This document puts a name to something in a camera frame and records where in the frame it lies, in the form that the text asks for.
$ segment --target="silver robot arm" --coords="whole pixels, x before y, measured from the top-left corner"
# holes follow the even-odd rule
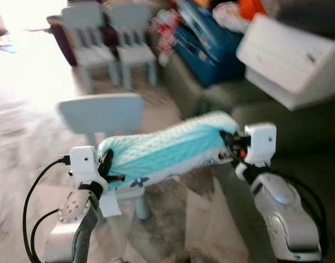
[[[236,174],[250,185],[276,258],[288,262],[320,262],[318,230],[303,210],[299,193],[276,174],[254,172],[249,167],[270,165],[276,148],[275,125],[246,126],[243,136],[225,132],[220,135],[234,159],[243,160],[236,166]],[[109,176],[111,179],[101,176],[108,174],[112,154],[109,151],[102,163],[98,163],[96,151],[91,146],[75,147],[70,151],[72,174],[79,189],[71,192],[58,213],[58,222],[46,244],[46,263],[86,263],[91,232],[103,222],[99,198],[107,191],[111,180],[122,180],[117,176]]]

